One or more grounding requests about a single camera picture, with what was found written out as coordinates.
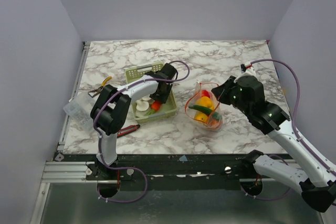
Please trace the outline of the orange toy carrot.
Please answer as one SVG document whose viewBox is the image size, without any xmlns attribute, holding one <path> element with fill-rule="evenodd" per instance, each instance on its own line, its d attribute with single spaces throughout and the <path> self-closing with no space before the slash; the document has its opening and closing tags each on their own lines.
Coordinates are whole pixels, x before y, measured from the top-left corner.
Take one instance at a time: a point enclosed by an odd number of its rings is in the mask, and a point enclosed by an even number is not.
<svg viewBox="0 0 336 224">
<path fill-rule="evenodd" d="M 160 101 L 154 101 L 151 104 L 151 110 L 158 111 L 161 108 L 161 105 L 162 105 L 162 102 L 160 102 Z"/>
</svg>

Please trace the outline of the red toy apple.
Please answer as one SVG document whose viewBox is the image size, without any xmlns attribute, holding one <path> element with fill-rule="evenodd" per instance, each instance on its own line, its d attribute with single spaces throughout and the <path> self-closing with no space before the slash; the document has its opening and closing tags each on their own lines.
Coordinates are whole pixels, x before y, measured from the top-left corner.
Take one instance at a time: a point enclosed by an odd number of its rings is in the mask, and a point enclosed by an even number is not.
<svg viewBox="0 0 336 224">
<path fill-rule="evenodd" d="M 208 97 L 211 98 L 209 92 L 207 90 L 202 90 L 201 91 L 201 97 Z"/>
</svg>

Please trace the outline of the yellow bell pepper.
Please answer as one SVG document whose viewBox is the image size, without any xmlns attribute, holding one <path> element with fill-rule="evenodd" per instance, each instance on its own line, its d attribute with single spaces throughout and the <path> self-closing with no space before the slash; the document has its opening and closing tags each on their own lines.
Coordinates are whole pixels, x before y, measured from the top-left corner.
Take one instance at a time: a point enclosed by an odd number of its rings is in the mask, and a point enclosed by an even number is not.
<svg viewBox="0 0 336 224">
<path fill-rule="evenodd" d="M 211 110 L 214 110 L 214 104 L 211 100 L 211 98 L 208 97 L 201 97 L 197 100 L 197 105 L 204 106 L 206 108 L 209 108 Z"/>
</svg>

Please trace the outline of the clear zip bag orange zipper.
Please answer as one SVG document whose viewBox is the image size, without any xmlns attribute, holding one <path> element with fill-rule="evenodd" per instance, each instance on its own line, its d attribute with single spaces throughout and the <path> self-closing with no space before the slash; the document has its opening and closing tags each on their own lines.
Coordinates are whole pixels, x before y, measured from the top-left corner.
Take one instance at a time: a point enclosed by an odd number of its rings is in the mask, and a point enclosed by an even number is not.
<svg viewBox="0 0 336 224">
<path fill-rule="evenodd" d="M 220 103 L 212 90 L 219 87 L 215 82 L 196 81 L 192 96 L 184 106 L 184 112 L 197 126 L 219 131 L 223 125 Z"/>
</svg>

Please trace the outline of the green toy cucumber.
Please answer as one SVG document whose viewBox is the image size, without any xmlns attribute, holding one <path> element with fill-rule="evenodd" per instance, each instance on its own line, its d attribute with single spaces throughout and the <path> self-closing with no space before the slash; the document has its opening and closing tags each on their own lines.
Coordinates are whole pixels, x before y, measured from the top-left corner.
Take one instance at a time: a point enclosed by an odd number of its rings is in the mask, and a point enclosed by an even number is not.
<svg viewBox="0 0 336 224">
<path fill-rule="evenodd" d="M 215 110 L 211 110 L 210 108 L 207 108 L 205 106 L 190 105 L 188 108 L 202 112 L 206 114 L 207 116 L 211 116 L 213 119 L 218 120 L 218 121 L 222 119 L 222 116 L 218 112 L 216 112 Z"/>
</svg>

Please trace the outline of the orange toy pumpkin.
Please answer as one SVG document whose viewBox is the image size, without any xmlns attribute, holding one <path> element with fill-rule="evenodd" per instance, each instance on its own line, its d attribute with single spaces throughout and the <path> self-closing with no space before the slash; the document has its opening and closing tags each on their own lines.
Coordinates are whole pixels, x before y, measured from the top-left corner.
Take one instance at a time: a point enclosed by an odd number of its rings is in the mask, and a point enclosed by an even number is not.
<svg viewBox="0 0 336 224">
<path fill-rule="evenodd" d="M 208 118 L 207 127 L 209 129 L 216 130 L 216 129 L 221 128 L 222 124 L 223 124 L 223 119 L 221 116 L 216 117 L 216 118 L 211 116 Z"/>
</svg>

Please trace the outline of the yellow toy squash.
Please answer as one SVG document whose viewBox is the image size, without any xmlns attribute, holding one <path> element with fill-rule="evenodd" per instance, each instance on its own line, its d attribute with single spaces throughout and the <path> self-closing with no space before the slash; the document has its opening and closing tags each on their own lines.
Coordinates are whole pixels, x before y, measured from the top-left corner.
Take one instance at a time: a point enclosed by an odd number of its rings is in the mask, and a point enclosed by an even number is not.
<svg viewBox="0 0 336 224">
<path fill-rule="evenodd" d="M 194 119 L 206 123 L 208 116 L 203 112 L 196 112 Z"/>
</svg>

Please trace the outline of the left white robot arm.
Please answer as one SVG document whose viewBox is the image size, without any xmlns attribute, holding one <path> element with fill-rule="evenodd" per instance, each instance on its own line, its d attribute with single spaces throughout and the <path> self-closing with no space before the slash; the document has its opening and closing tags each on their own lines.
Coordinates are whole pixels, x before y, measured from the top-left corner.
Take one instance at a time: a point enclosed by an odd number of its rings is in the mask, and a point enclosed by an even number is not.
<svg viewBox="0 0 336 224">
<path fill-rule="evenodd" d="M 104 179 L 112 179 L 116 175 L 113 163 L 117 160 L 117 135 L 125 124 L 130 106 L 147 95 L 165 103 L 176 75 L 177 70 L 166 63 L 160 70 L 146 72 L 138 80 L 126 85 L 114 87 L 108 84 L 102 89 L 90 117 L 99 135 L 97 160 L 101 164 L 98 173 Z"/>
</svg>

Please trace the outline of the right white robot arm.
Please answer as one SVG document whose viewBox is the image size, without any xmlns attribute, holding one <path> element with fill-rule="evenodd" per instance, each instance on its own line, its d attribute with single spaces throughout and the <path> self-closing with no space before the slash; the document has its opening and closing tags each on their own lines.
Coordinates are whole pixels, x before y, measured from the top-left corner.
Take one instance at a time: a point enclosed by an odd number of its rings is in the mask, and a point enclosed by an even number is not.
<svg viewBox="0 0 336 224">
<path fill-rule="evenodd" d="M 231 76 L 212 93 L 218 102 L 244 113 L 252 126 L 282 146 L 300 166 L 296 169 L 258 152 L 242 163 L 242 173 L 249 178 L 257 174 L 273 178 L 298 192 L 314 210 L 326 212 L 335 202 L 335 164 L 304 136 L 296 135 L 297 128 L 289 115 L 266 101 L 263 84 L 254 76 Z"/>
</svg>

